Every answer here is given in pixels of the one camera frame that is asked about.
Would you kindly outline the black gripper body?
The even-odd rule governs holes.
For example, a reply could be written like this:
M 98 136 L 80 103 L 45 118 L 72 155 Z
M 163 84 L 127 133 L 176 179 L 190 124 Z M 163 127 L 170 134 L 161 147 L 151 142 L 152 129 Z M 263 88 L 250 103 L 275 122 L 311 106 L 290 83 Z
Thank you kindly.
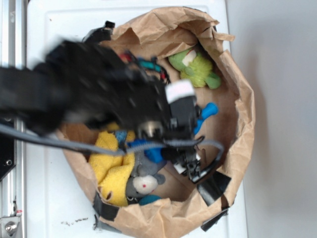
M 119 56 L 111 48 L 84 46 L 81 98 L 90 129 L 132 130 L 141 139 L 168 140 L 173 135 L 166 86 L 170 78 L 157 59 Z

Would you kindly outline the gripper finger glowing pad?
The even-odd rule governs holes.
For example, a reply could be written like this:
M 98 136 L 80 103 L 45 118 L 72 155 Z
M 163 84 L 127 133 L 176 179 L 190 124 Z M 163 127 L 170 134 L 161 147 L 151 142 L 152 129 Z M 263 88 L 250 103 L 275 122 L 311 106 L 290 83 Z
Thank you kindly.
M 187 176 L 192 183 L 198 183 L 204 177 L 201 159 L 206 159 L 205 148 L 176 148 L 171 149 L 171 153 L 171 161 L 179 174 Z
M 170 126 L 177 130 L 193 131 L 196 125 L 196 94 L 190 80 L 184 79 L 165 87 L 170 109 Z

